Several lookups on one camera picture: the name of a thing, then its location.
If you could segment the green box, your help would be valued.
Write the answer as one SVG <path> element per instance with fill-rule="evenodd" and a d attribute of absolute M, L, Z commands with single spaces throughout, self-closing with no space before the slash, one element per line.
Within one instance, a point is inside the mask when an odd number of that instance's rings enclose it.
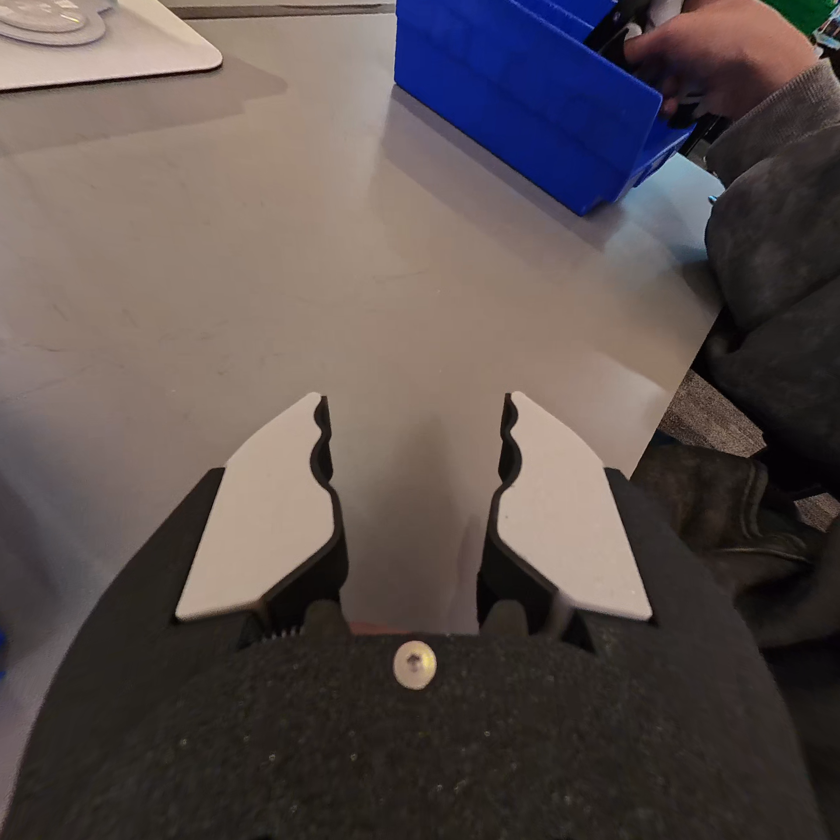
<path fill-rule="evenodd" d="M 838 1 L 764 1 L 810 38 L 830 17 Z"/>

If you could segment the grey desk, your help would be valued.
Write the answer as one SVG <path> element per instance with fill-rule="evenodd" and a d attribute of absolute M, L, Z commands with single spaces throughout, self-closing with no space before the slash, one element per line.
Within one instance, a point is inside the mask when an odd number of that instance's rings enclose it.
<path fill-rule="evenodd" d="M 329 398 L 350 616 L 460 631 L 503 396 L 632 471 L 718 313 L 676 156 L 577 217 L 393 87 L 392 14 L 205 20 L 209 75 L 2 96 L 2 626 L 71 634 Z"/>

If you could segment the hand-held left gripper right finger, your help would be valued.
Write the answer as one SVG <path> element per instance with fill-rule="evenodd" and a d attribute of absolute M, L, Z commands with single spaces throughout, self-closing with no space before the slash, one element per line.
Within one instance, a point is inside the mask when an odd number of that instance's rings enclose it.
<path fill-rule="evenodd" d="M 583 614 L 650 623 L 654 610 L 607 469 L 571 427 L 524 392 L 505 394 L 499 487 L 477 573 L 484 632 L 501 602 L 527 635 L 573 637 Z"/>

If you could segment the white document stand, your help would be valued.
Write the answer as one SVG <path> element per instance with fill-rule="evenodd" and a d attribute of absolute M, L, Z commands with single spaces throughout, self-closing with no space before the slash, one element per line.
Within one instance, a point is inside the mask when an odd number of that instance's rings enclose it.
<path fill-rule="evenodd" d="M 1 90 L 215 70 L 221 52 L 157 1 L 2 1 Z"/>

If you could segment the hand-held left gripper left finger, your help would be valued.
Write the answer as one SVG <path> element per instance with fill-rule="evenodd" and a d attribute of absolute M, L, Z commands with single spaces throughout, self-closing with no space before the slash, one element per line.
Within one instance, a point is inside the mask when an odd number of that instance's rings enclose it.
<path fill-rule="evenodd" d="M 230 457 L 176 620 L 251 613 L 268 634 L 288 636 L 311 604 L 340 604 L 349 557 L 331 437 L 328 398 L 311 392 Z"/>

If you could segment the person's right hand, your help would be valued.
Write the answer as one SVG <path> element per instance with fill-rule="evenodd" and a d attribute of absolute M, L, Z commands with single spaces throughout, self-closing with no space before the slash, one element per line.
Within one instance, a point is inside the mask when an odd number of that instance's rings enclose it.
<path fill-rule="evenodd" d="M 625 43 L 627 64 L 672 118 L 690 94 L 700 110 L 737 121 L 818 63 L 807 37 L 754 1 L 686 2 L 664 24 Z"/>

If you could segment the grey hooded sweatshirt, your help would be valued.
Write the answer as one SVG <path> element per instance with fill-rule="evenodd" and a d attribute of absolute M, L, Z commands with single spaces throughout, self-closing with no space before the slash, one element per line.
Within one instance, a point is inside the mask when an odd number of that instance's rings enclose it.
<path fill-rule="evenodd" d="M 839 838 L 839 520 L 813 527 L 757 459 L 648 448 L 632 482 L 664 511 L 748 626 L 791 714 L 828 835 Z"/>

